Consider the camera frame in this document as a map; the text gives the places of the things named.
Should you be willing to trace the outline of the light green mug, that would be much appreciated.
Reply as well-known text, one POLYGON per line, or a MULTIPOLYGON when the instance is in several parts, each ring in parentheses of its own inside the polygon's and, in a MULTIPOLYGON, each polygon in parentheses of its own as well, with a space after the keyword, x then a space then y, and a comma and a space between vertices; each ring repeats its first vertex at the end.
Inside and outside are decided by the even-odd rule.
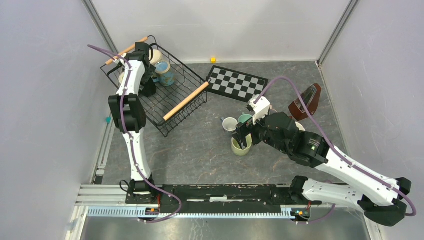
POLYGON ((245 140, 246 140, 247 145, 246 145, 245 148, 242 149, 241 146, 236 141, 236 139, 233 138, 233 137, 231 138, 231 150, 235 155, 242 157, 242 156, 245 156, 249 153, 249 151, 250 151, 250 149, 253 145, 252 135, 249 134, 245 138, 245 140))

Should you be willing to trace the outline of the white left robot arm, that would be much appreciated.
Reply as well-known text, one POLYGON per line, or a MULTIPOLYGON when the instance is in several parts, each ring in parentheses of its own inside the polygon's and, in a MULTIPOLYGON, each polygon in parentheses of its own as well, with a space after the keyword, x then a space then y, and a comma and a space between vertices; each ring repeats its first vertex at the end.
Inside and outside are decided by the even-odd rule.
POLYGON ((142 80, 151 77, 152 48, 145 42, 134 44, 133 52, 125 50, 118 61, 124 67, 121 85, 108 98, 115 126, 122 133, 130 160, 131 175, 127 184, 127 204, 151 204, 157 199, 152 171, 147 161, 144 131, 147 115, 139 98, 142 80))

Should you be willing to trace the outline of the pink iridescent mug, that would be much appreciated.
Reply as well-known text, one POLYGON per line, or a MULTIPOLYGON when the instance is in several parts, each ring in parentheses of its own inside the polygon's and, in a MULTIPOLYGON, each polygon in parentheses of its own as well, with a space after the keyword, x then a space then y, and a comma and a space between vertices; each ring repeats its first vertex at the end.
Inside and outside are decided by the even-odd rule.
POLYGON ((277 110, 275 110, 275 109, 273 109, 273 108, 270 108, 270 109, 269 109, 269 112, 270 112, 270 113, 272 113, 272 114, 278 113, 278 111, 277 111, 277 110))

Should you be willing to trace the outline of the red floral mug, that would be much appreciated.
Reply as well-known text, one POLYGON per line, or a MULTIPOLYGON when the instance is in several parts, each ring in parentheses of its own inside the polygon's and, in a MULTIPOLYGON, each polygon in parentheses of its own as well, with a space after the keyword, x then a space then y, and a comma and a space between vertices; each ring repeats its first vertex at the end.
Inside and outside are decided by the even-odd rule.
POLYGON ((306 131, 306 129, 304 128, 304 126, 302 124, 300 124, 299 122, 295 122, 296 127, 300 130, 300 131, 306 131))

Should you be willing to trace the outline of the small green teacup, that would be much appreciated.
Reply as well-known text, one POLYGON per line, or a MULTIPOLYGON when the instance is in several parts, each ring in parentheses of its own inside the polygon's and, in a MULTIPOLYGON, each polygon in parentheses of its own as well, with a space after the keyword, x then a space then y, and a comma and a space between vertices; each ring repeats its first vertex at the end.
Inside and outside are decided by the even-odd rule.
POLYGON ((251 119, 253 116, 247 113, 243 113, 238 117, 238 123, 246 123, 249 119, 251 119))

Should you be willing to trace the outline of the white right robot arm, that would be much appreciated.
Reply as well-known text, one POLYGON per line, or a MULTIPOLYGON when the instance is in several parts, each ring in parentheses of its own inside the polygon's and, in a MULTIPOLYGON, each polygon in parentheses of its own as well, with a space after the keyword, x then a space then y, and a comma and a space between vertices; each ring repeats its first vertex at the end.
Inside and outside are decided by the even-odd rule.
POLYGON ((246 137, 251 137, 253 145, 264 143, 298 165, 342 181, 334 184, 296 176, 286 195, 293 204, 321 202, 350 207, 386 227, 395 226, 408 215, 406 198, 412 186, 408 179, 390 178, 370 170, 319 134, 300 130, 283 112, 239 123, 232 137, 240 147, 245 147, 246 137))

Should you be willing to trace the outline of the grey blue mug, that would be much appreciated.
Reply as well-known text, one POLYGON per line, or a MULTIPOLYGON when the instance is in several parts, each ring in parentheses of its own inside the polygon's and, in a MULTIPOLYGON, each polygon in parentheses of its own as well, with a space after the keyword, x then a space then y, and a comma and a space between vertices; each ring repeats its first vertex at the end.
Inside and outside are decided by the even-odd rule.
POLYGON ((222 128, 228 133, 234 133, 237 128, 238 120, 233 117, 222 117, 221 119, 222 128))

